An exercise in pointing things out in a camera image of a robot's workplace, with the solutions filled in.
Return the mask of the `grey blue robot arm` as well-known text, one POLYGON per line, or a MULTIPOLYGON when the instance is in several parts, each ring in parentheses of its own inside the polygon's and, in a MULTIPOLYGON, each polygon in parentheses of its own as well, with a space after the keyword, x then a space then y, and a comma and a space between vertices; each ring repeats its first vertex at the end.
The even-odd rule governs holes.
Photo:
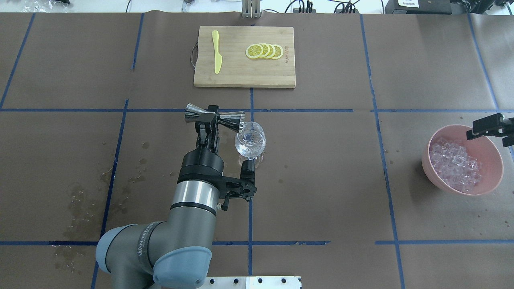
POLYGON ((167 220, 114 228, 99 240, 96 261, 115 289, 198 289, 206 281, 224 168, 219 110, 196 109, 196 148, 182 161, 167 220))

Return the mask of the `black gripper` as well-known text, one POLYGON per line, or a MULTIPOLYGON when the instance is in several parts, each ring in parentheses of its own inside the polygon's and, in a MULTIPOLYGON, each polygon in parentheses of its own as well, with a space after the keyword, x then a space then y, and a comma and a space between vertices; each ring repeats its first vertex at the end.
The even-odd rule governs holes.
POLYGON ((208 106, 207 111, 209 113, 200 114, 195 121, 195 130, 198 133, 197 148, 184 156, 177 183, 189 180, 209 181, 223 176, 224 161, 215 154, 218 153, 220 139, 218 133, 220 107, 208 106), (213 120, 211 120, 211 113, 214 113, 213 120))

